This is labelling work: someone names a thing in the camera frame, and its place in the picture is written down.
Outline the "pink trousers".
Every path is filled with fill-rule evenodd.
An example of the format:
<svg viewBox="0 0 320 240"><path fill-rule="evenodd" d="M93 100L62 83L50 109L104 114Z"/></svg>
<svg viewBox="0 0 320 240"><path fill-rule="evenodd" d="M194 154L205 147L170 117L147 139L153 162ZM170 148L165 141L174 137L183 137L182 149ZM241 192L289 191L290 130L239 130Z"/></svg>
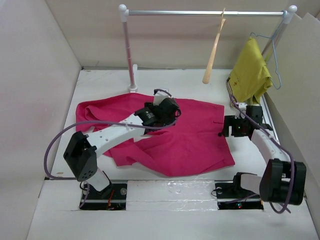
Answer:
<svg viewBox="0 0 320 240"><path fill-rule="evenodd" d="M96 121L120 122L141 109L152 96L126 93L110 98L81 102L77 105L77 122L89 121L77 131L104 129ZM105 155L115 164L140 163L167 177L199 175L231 167L235 161L225 137L218 136L224 126L224 106L193 99L176 99L181 116L174 126L153 131L148 138L119 144Z"/></svg>

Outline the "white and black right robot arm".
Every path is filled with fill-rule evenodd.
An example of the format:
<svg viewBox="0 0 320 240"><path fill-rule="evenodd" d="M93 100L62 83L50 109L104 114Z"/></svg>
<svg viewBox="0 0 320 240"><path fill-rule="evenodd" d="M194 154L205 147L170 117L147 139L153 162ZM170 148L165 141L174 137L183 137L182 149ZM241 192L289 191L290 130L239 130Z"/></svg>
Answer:
<svg viewBox="0 0 320 240"><path fill-rule="evenodd" d="M223 129L218 135L248 137L266 163L262 176L238 172L233 177L231 191L237 197L250 191L264 202L300 205L304 198L307 167L294 160L292 154L270 134L272 130L269 124L263 123L260 106L247 106L239 116L224 117Z"/></svg>

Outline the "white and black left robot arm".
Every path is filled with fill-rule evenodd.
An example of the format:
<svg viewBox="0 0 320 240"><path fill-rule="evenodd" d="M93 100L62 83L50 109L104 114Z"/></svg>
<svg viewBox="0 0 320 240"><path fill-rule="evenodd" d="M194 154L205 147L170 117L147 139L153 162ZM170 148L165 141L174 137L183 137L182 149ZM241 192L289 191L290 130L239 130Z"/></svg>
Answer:
<svg viewBox="0 0 320 240"><path fill-rule="evenodd" d="M78 182L86 182L98 197L108 198L113 184L99 169L97 159L125 141L174 125L180 115L180 107L172 97L147 102L126 119L108 123L102 130L88 134L77 131L71 136L63 158Z"/></svg>

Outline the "black right arm base rail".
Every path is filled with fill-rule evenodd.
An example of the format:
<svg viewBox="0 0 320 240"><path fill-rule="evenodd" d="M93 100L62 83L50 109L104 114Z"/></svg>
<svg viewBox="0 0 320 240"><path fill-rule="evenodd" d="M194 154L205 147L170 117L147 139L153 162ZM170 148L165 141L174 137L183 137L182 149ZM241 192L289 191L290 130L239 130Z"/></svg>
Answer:
<svg viewBox="0 0 320 240"><path fill-rule="evenodd" d="M232 180L215 180L211 195L216 198L218 210L264 209L257 193L236 187Z"/></svg>

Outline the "black left arm base rail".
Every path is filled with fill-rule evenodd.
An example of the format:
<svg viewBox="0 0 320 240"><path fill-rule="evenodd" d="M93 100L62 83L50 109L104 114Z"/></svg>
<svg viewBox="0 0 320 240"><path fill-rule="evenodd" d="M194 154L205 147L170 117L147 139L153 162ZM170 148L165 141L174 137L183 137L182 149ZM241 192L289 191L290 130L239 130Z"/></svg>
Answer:
<svg viewBox="0 0 320 240"><path fill-rule="evenodd" d="M79 209L84 211L122 211L126 210L128 183L116 181L106 195L102 196L91 185L84 183Z"/></svg>

